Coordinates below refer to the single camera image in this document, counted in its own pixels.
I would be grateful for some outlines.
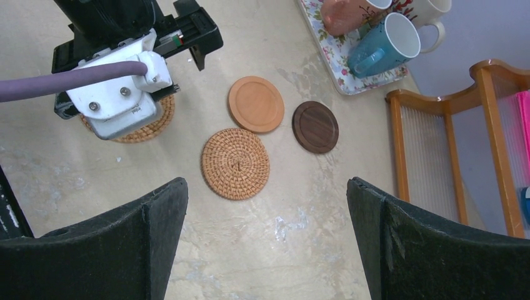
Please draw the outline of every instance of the pink object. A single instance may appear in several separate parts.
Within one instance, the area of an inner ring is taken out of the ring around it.
[[[324,0],[322,21],[332,36],[342,36],[390,7],[392,0]]]
[[[517,93],[519,100],[519,111],[521,112],[522,133],[524,134],[524,145],[528,168],[530,169],[530,92]]]

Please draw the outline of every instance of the round wooden coaster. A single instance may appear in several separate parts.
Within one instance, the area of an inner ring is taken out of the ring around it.
[[[256,195],[269,179],[269,156],[259,137],[239,129],[214,134],[202,150],[202,175],[221,197],[243,200]]]
[[[254,133],[276,129],[285,113],[280,92],[272,83],[256,76],[244,77],[234,83],[228,106],[237,125]]]
[[[333,112],[315,101],[304,102],[294,111],[292,130],[298,143],[312,153],[327,153],[339,140],[339,124]]]
[[[164,109],[164,113],[162,114],[162,117],[160,119],[126,136],[113,139],[112,141],[117,142],[117,143],[124,143],[124,144],[134,144],[134,143],[148,141],[150,139],[155,138],[159,134],[161,134],[162,131],[164,131],[164,129],[169,125],[169,123],[173,119],[173,115],[175,113],[174,96],[171,95],[171,96],[161,99],[160,105]],[[88,122],[86,121],[83,115],[81,115],[81,121],[90,131],[92,131],[92,129],[90,128],[90,124],[88,124]]]

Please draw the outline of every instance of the screw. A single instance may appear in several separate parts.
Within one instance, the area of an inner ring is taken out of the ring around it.
[[[128,96],[131,94],[131,90],[126,88],[126,87],[122,87],[120,90],[119,90],[119,93],[122,94],[123,96]]]
[[[97,111],[99,109],[99,104],[97,102],[90,102],[88,108],[92,111]]]

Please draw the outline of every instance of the beige countertop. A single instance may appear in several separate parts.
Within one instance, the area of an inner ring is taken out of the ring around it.
[[[49,74],[55,46],[72,38],[52,1],[6,0],[0,10],[0,79]],[[159,0],[166,14],[171,1]],[[411,78],[357,96],[337,93],[295,2],[199,0],[224,47],[199,72],[189,53],[168,59],[176,94],[171,125],[141,144],[101,141],[78,118],[53,113],[53,96],[0,104],[0,164],[36,236],[146,194],[175,177],[189,206],[166,299],[369,299],[346,203],[360,176],[394,192],[384,95]],[[200,153],[215,132],[236,127],[227,95],[237,79],[261,76],[281,92],[286,115],[260,135],[271,161],[266,187],[227,201],[206,186]],[[336,115],[340,137],[325,155],[305,151],[291,115],[303,101]]]

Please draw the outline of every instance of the tray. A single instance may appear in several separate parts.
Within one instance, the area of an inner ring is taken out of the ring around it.
[[[334,37],[328,34],[322,23],[320,7],[323,0],[297,0],[307,26],[315,38],[319,52],[331,75],[337,91],[343,95],[355,95],[400,80],[408,73],[405,65],[384,73],[357,78],[348,68],[348,51],[361,40],[358,31]]]

